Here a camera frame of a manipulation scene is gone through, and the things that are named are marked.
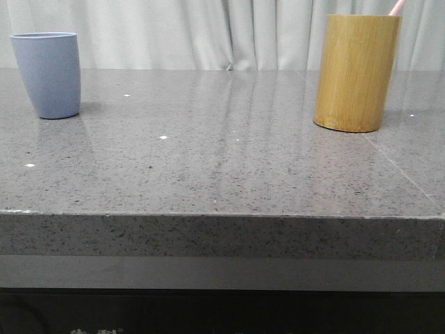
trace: bamboo cup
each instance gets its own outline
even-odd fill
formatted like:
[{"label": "bamboo cup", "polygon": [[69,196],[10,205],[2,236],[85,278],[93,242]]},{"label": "bamboo cup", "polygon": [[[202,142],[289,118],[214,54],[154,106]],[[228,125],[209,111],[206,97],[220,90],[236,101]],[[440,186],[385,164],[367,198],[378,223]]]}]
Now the bamboo cup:
[{"label": "bamboo cup", "polygon": [[314,122],[345,132],[380,127],[401,17],[328,15]]}]

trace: white curtain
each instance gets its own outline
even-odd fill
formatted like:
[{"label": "white curtain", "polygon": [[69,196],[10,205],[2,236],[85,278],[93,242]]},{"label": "white curtain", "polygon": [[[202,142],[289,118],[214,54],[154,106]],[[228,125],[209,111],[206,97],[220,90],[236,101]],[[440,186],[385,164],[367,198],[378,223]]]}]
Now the white curtain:
[{"label": "white curtain", "polygon": [[[396,0],[0,0],[0,67],[9,35],[78,33],[81,67],[317,70],[328,13],[385,15]],[[445,1],[407,0],[395,67],[443,70]]]}]

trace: granite countertop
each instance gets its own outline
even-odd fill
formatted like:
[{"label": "granite countertop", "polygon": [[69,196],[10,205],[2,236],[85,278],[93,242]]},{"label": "granite countertop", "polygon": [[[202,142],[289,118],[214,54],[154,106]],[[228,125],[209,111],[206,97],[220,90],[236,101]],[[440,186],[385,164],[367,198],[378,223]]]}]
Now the granite countertop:
[{"label": "granite countertop", "polygon": [[317,72],[83,70],[43,120],[0,69],[4,255],[445,258],[443,72],[395,72],[382,127],[312,122]]}]

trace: cup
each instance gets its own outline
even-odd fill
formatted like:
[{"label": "cup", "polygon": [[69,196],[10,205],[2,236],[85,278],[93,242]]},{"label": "cup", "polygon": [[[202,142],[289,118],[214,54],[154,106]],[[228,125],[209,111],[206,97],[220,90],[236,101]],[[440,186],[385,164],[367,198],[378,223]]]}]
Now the cup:
[{"label": "cup", "polygon": [[328,15],[314,122],[344,132],[380,128],[401,17]]},{"label": "cup", "polygon": [[41,118],[79,113],[81,75],[75,33],[25,33],[11,42],[29,99]]}]

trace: pink straw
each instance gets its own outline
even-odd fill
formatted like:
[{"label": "pink straw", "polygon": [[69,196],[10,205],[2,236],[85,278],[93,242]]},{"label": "pink straw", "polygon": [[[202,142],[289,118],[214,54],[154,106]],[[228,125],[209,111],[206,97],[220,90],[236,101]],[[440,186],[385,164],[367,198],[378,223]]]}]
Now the pink straw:
[{"label": "pink straw", "polygon": [[397,15],[398,11],[402,8],[403,4],[405,3],[406,0],[398,0],[396,5],[394,6],[394,8],[391,9],[391,12],[389,12],[389,14],[392,15]]}]

